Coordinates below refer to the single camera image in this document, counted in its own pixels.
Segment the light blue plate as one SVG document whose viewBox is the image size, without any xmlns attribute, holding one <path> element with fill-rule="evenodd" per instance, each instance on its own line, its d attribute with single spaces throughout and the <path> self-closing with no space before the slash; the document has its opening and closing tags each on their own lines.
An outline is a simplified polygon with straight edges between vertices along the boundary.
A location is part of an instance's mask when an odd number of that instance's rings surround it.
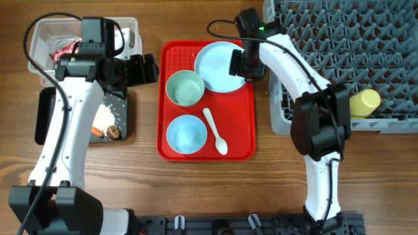
<svg viewBox="0 0 418 235">
<path fill-rule="evenodd" d="M 203 79 L 205 88 L 217 93 L 229 93 L 240 89 L 244 78 L 229 74 L 233 50 L 241 52 L 238 45 L 218 41 L 205 46 L 195 58 L 194 70 Z"/>
</svg>

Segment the green bowl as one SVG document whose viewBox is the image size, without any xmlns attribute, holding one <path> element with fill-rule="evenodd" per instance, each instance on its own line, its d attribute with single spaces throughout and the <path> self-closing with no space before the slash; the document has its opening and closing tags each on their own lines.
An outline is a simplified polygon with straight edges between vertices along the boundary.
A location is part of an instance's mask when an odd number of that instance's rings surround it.
<svg viewBox="0 0 418 235">
<path fill-rule="evenodd" d="M 176 105 L 189 107 L 197 104 L 204 95 L 203 79 L 192 70 L 179 70 L 166 83 L 167 97 Z"/>
</svg>

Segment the white rice pile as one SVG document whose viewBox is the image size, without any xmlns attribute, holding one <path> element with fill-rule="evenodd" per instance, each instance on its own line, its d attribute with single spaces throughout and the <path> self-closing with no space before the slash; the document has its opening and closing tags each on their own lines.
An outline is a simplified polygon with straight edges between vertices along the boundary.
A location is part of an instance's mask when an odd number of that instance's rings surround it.
<svg viewBox="0 0 418 235">
<path fill-rule="evenodd" d="M 93 127 L 102 131 L 104 135 L 107 135 L 107 129 L 109 126 L 115 126 L 120 128 L 120 113 L 116 110 L 116 107 L 111 105 L 105 105 L 102 103 L 95 115 L 93 121 Z"/>
</svg>

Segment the brown food scrap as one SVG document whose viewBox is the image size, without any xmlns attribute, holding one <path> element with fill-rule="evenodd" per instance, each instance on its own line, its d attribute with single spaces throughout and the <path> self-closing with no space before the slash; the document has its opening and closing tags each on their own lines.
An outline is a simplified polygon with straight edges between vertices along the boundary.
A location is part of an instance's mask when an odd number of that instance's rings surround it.
<svg viewBox="0 0 418 235">
<path fill-rule="evenodd" d="M 112 140 L 119 140 L 121 138 L 121 132 L 115 125 L 111 125 L 107 128 L 106 135 Z"/>
</svg>

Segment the red snack wrapper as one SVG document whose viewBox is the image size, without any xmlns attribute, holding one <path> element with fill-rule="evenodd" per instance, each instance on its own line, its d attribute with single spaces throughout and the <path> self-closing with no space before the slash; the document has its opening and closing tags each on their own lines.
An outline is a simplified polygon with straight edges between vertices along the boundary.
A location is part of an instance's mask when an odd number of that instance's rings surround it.
<svg viewBox="0 0 418 235">
<path fill-rule="evenodd" d="M 50 54 L 50 59 L 52 60 L 53 64 L 57 64 L 57 62 L 61 59 L 63 54 L 76 54 L 78 52 L 78 45 L 81 43 L 82 37 L 76 37 L 69 45 L 56 50 L 54 53 Z"/>
</svg>

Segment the orange carrot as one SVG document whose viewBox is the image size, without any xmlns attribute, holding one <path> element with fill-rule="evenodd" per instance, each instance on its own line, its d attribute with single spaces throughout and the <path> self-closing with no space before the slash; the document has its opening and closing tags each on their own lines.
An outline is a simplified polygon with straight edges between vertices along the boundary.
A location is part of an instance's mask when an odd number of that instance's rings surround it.
<svg viewBox="0 0 418 235">
<path fill-rule="evenodd" d="M 95 127 L 91 128 L 91 133 L 94 134 L 95 136 L 99 137 L 99 138 L 104 138 L 105 137 L 104 132 L 102 132 L 101 130 L 99 130 Z"/>
</svg>

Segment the blue bowl with rice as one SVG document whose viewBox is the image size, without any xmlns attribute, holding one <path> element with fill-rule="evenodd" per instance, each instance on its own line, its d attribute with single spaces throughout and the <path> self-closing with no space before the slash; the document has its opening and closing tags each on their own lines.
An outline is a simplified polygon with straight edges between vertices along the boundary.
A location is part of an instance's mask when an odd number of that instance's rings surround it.
<svg viewBox="0 0 418 235">
<path fill-rule="evenodd" d="M 205 145 L 207 136 L 206 125 L 200 118 L 193 115 L 174 118 L 166 131 L 170 148 L 184 155 L 198 152 Z"/>
</svg>

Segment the yellow plastic cup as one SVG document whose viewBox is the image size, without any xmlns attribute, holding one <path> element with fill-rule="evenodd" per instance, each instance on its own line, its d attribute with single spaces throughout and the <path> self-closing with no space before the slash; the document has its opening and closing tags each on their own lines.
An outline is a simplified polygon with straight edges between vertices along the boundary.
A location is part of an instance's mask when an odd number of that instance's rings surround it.
<svg viewBox="0 0 418 235">
<path fill-rule="evenodd" d="M 381 97 L 377 91 L 373 89 L 364 89 L 360 93 L 349 98 L 350 118 L 365 119 L 380 104 Z"/>
</svg>

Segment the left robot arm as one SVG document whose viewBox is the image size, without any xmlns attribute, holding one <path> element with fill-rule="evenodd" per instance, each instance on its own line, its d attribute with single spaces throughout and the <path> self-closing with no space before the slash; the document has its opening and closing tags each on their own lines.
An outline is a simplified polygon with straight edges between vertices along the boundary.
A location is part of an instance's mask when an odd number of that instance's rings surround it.
<svg viewBox="0 0 418 235">
<path fill-rule="evenodd" d="M 29 234 L 144 234 L 131 209 L 107 209 L 84 187 L 91 128 L 107 93 L 152 84 L 159 68 L 152 54 L 120 59 L 121 32 L 114 20 L 83 17 L 82 40 L 61 56 L 50 77 L 54 113 L 40 158 L 28 183 L 10 190 L 8 203 Z"/>
</svg>

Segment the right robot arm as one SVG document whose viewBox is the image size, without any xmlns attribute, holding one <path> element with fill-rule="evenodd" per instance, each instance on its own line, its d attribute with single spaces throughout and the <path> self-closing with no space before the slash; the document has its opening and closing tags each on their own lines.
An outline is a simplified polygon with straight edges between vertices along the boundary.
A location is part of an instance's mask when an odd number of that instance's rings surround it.
<svg viewBox="0 0 418 235">
<path fill-rule="evenodd" d="M 306 230 L 330 232 L 336 229 L 340 214 L 338 167 L 351 135 L 349 91 L 313 70 L 279 22 L 263 23 L 257 11 L 249 8 L 235 17 L 234 24 L 244 49 L 232 52 L 229 73 L 255 82 L 270 69 L 290 93 L 291 138 L 305 158 L 308 177 Z"/>
</svg>

